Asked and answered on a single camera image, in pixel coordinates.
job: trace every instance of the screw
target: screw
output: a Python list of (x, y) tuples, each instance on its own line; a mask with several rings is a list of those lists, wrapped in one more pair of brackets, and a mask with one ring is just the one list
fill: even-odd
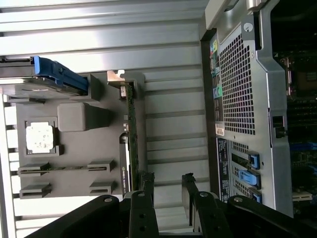
[(200, 197), (207, 197), (208, 196), (208, 193), (206, 193), (206, 192), (202, 192), (201, 194), (200, 194)]
[(235, 197), (233, 200), (235, 202), (242, 202), (243, 201), (243, 199), (241, 197)]

